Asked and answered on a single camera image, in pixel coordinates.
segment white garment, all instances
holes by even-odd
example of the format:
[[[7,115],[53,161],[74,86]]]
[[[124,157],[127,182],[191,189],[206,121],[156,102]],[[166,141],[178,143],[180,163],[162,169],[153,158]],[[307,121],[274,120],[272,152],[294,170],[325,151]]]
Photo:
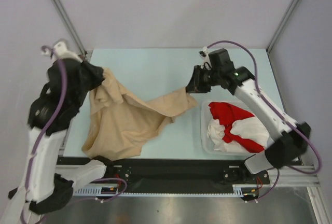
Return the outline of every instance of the white garment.
[[[220,150],[222,152],[249,153],[236,141],[227,144],[223,140],[223,137],[225,136],[224,130],[225,127],[219,124],[218,119],[212,119],[210,121],[209,126],[207,127],[207,136],[211,137],[212,142],[215,144],[214,150]],[[264,148],[267,147],[269,133],[257,117],[235,121],[230,133],[238,135],[241,138],[251,139],[262,145]]]

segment white storage bin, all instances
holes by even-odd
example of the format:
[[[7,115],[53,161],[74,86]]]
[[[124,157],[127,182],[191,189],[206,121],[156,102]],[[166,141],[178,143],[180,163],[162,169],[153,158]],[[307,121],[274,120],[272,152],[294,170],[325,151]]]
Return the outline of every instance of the white storage bin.
[[[210,121],[212,120],[212,114],[210,112],[210,107],[209,103],[213,101],[204,101],[202,103],[202,109],[201,109],[201,137],[202,137],[202,145],[203,149],[210,154],[215,154],[215,155],[233,155],[233,156],[250,156],[254,153],[242,153],[242,152],[223,152],[220,150],[214,150],[214,143],[212,142],[210,137],[207,137],[207,131],[208,131],[208,126]],[[241,101],[222,101],[226,102],[229,104],[232,104],[234,106],[237,106],[239,108],[242,108],[244,110],[250,111],[250,109]],[[267,145],[268,147],[273,143],[273,140],[271,138],[268,139]]]

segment white wall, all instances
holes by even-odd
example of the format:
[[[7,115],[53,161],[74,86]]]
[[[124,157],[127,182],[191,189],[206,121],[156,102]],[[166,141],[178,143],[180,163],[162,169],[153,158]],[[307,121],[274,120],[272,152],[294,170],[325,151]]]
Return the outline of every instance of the white wall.
[[[0,215],[21,181],[30,104],[51,63],[40,46],[69,36],[50,0],[0,0]]]
[[[265,48],[291,0],[62,0],[91,48]]]
[[[311,125],[323,157],[319,179],[332,206],[332,0],[302,0],[271,53],[291,115]],[[315,161],[312,153],[310,160]]]

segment beige towel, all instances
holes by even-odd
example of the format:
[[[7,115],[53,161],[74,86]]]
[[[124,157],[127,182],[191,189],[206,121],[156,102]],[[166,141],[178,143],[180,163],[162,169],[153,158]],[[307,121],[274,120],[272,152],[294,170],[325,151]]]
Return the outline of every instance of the beige towel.
[[[90,92],[91,124],[82,151],[112,161],[139,156],[142,146],[197,101],[180,88],[144,102],[104,69],[102,85]]]

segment fabric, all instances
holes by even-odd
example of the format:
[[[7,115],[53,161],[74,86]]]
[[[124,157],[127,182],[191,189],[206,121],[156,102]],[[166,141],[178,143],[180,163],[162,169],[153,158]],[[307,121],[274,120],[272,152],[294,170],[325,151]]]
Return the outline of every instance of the fabric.
[[[235,140],[250,153],[259,153],[264,150],[262,145],[254,142],[253,140],[242,138],[230,132],[232,124],[235,121],[254,117],[252,113],[226,102],[211,102],[209,107],[213,119],[218,119],[219,124],[225,126],[225,136],[223,137],[223,140],[226,143],[230,143]]]
[[[112,161],[139,156],[142,146],[197,101],[180,88],[144,102],[117,81],[108,68],[105,80],[90,91],[90,130],[82,151]]]
[[[214,150],[222,152],[248,153],[238,142],[226,143],[222,138],[225,136],[225,126],[219,124],[218,119],[212,119],[207,127],[207,136],[215,144]],[[241,138],[247,138],[267,148],[269,133],[257,117],[237,120],[232,124],[231,133]]]

